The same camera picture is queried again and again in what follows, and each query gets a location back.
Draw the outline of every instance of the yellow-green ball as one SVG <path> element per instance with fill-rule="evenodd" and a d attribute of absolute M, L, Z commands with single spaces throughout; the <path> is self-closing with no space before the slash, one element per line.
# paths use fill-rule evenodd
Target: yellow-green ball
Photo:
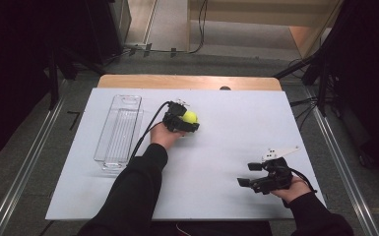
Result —
<path fill-rule="evenodd" d="M 182 120 L 190 124 L 198 123 L 198 117 L 193 111 L 186 111 L 186 113 L 182 116 Z"/>

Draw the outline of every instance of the transparent container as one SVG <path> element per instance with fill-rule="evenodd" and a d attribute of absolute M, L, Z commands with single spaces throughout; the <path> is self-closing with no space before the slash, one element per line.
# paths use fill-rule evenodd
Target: transparent container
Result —
<path fill-rule="evenodd" d="M 143 120 L 141 100 L 140 96 L 114 96 L 95 153 L 102 170 L 120 172 L 130 160 Z"/>

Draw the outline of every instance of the black long-sleeved shirt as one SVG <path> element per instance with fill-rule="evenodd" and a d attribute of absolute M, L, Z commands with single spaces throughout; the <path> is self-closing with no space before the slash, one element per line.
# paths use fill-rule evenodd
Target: black long-sleeved shirt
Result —
<path fill-rule="evenodd" d="M 149 145 L 143 156 L 136 156 L 117 177 L 105 204 L 79 235 L 149 235 L 166 164 L 164 147 Z M 292 235 L 352 235 L 346 220 L 330 213 L 313 193 L 295 199 L 289 206 L 297 227 Z"/>

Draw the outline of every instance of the yellow ball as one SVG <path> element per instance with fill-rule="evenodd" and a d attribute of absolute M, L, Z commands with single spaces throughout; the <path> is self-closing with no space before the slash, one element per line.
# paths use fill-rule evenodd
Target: yellow ball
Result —
<path fill-rule="evenodd" d="M 182 120 L 190 124 L 198 123 L 198 117 L 193 111 L 186 111 L 186 113 L 182 116 Z"/>

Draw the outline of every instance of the person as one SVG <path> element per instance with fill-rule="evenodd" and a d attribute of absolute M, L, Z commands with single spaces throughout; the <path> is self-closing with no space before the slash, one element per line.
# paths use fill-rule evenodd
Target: person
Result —
<path fill-rule="evenodd" d="M 151 143 L 144 154 L 134 157 L 118 175 L 104 205 L 81 228 L 78 235 L 151 235 L 152 216 L 161 187 L 161 171 L 168 159 L 167 150 L 184 134 L 169 132 L 162 123 L 154 126 L 151 130 Z M 338 214 L 330 213 L 298 177 L 293 177 L 288 190 L 276 190 L 272 194 L 285 200 L 292 210 L 296 222 L 296 230 L 292 235 L 353 234 L 346 220 Z M 216 228 L 208 231 L 208 223 L 202 224 L 202 227 L 207 228 L 202 232 L 211 234 L 197 234 L 194 230 L 195 233 L 186 232 L 185 235 L 231 235 L 224 232 L 224 229 L 221 232 Z"/>

